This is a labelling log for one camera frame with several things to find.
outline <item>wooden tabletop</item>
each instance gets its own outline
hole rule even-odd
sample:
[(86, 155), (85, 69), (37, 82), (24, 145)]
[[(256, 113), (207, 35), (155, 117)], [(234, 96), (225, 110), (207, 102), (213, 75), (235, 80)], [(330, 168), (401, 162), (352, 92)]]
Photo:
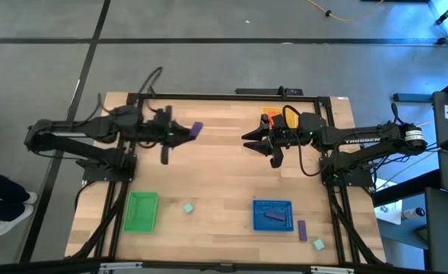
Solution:
[[(127, 93), (108, 93), (106, 108), (126, 103)], [(354, 127), (347, 98), (332, 97), (338, 128)], [(170, 151), (170, 164), (160, 163), (160, 146), (138, 148), (138, 165), (130, 191), (157, 192), (159, 202), (154, 232), (121, 231), (116, 258), (182, 262), (322, 263), (336, 264), (337, 255), (326, 188), (320, 176), (305, 177), (296, 147), (283, 150), (280, 168), (269, 158), (242, 146), (241, 135), (259, 125), (263, 107), (283, 107), (282, 102), (235, 100), (151, 100), (151, 107), (173, 106), (173, 118), (184, 126), (203, 122), (199, 137)], [(314, 113), (312, 103), (293, 102), (300, 112)], [(152, 114), (144, 110), (145, 117)], [(350, 146), (343, 151), (353, 151)], [(302, 148), (303, 165), (318, 170), (319, 152)], [(100, 223), (107, 183), (95, 183), (80, 197), (65, 254), (78, 251)], [(367, 246), (385, 260), (377, 220), (370, 197), (361, 189), (348, 188), (354, 226)], [(308, 241), (300, 242), (297, 224), (293, 232), (253, 230), (254, 199), (290, 200), (294, 220), (307, 223)], [(187, 214), (183, 205), (191, 203)], [(103, 253), (109, 249), (108, 229)], [(342, 238), (351, 261), (345, 229)], [(323, 250), (313, 249), (321, 239)]]

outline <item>gray floor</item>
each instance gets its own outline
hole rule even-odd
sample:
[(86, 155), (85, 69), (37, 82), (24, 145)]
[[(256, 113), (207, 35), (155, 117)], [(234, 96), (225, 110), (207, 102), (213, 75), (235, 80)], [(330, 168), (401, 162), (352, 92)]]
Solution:
[[(344, 18), (373, 5), (357, 0), (319, 3)], [(102, 4), (102, 0), (0, 1), (0, 37), (91, 37)], [(411, 3), (384, 3), (362, 21), (343, 23), (325, 18), (302, 0), (285, 4), (121, 0), (112, 1), (102, 37), (436, 38), (443, 34), (433, 24), (435, 19), (426, 4)], [(41, 118), (65, 118), (86, 53), (86, 45), (0, 45), (0, 173), (29, 190), (41, 189), (48, 159), (26, 151), (22, 144), (26, 127)], [(309, 95), (349, 97), (358, 126), (392, 119), (390, 97), (396, 92), (429, 94), (448, 84), (446, 46), (100, 45), (77, 118), (91, 112), (97, 93), (137, 91), (159, 65), (164, 73), (155, 85), (157, 92), (231, 94), (235, 88), (303, 88)], [(433, 119), (428, 105), (401, 104), (399, 113), (413, 123)], [(435, 142), (433, 124), (424, 131), (428, 141)], [(404, 166), (385, 166), (379, 175), (388, 179)], [(436, 167), (435, 157), (429, 158), (395, 181)], [(34, 260), (63, 257), (81, 173), (74, 163), (63, 162)], [(26, 221), (0, 237), (0, 263), (17, 261), (28, 227)], [(418, 249), (384, 244), (389, 262), (420, 268), (423, 258)]]

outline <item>blue plastic bin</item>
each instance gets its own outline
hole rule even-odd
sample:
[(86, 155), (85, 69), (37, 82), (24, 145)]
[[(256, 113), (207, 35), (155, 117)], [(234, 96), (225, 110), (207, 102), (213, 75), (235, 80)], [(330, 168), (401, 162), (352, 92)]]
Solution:
[[(266, 217), (266, 212), (284, 215), (284, 221)], [(254, 200), (253, 224), (255, 231), (293, 231), (293, 209), (291, 208), (291, 202), (280, 200)]]

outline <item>green plastic bin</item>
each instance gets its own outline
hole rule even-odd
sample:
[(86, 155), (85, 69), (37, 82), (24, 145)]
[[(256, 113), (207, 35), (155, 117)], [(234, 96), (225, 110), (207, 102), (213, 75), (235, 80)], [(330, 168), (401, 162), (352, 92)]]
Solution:
[(154, 230), (157, 193), (131, 192), (127, 203), (124, 232), (151, 233)]

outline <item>purple block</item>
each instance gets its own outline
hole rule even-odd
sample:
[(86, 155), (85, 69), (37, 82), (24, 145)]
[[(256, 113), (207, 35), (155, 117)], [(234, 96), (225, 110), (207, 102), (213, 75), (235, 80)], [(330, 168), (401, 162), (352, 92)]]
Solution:
[(284, 221), (284, 215), (279, 215), (273, 212), (266, 212), (264, 214), (264, 216), (268, 217), (268, 218), (273, 218), (274, 220), (278, 220), (278, 221)]
[(298, 234), (300, 235), (300, 241), (307, 241), (307, 227), (304, 220), (298, 221)]
[(196, 136), (199, 135), (200, 131), (203, 129), (203, 123), (194, 122), (192, 128), (190, 129), (190, 136), (196, 139)]

